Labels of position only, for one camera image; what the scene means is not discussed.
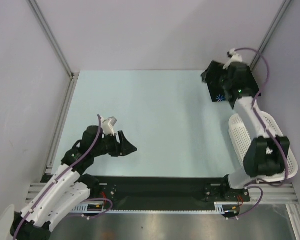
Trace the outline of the black t-shirt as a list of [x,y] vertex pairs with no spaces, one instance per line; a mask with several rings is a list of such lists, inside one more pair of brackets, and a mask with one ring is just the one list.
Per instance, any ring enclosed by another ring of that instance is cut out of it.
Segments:
[[213,102],[227,101],[234,107],[237,99],[256,96],[259,86],[247,64],[233,62],[228,68],[223,67],[223,63],[212,61],[201,74]]

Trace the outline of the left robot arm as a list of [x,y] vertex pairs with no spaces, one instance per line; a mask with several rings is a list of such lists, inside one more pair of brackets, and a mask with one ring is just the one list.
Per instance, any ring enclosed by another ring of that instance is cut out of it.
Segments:
[[122,131],[114,133],[100,124],[89,126],[68,150],[56,173],[39,194],[20,212],[15,212],[10,234],[14,240],[48,240],[57,225],[80,203],[101,202],[101,213],[113,207],[100,197],[99,181],[86,173],[97,157],[124,157],[138,149]]

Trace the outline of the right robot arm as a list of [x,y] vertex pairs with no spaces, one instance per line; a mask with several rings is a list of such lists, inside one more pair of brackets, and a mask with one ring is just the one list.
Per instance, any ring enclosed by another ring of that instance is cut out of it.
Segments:
[[285,184],[289,176],[287,156],[290,140],[286,136],[277,135],[264,122],[257,104],[258,94],[247,86],[248,68],[243,62],[226,63],[223,67],[225,74],[219,80],[226,100],[240,116],[251,139],[243,166],[226,175],[225,185],[220,188],[221,196],[227,201],[237,197],[239,190],[246,189],[255,182],[262,182],[262,176],[284,174],[282,184]]

